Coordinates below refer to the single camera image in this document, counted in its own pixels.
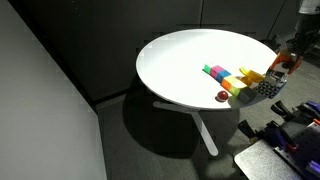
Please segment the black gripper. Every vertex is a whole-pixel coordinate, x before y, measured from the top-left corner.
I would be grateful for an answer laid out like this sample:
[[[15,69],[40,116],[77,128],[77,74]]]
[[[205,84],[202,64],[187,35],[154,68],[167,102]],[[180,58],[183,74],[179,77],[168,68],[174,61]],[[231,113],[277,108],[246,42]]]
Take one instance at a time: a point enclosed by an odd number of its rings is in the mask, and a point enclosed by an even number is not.
[[[316,32],[299,33],[293,39],[287,40],[288,51],[299,56],[303,56],[317,41]]]

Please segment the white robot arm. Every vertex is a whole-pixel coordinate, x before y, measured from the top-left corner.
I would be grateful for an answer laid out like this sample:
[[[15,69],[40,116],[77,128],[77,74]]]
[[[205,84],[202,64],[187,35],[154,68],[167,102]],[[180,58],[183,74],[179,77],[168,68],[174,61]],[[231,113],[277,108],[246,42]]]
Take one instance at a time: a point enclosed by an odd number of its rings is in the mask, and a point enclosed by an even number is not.
[[[287,40],[289,51],[304,55],[320,37],[320,0],[301,0],[293,39]]]

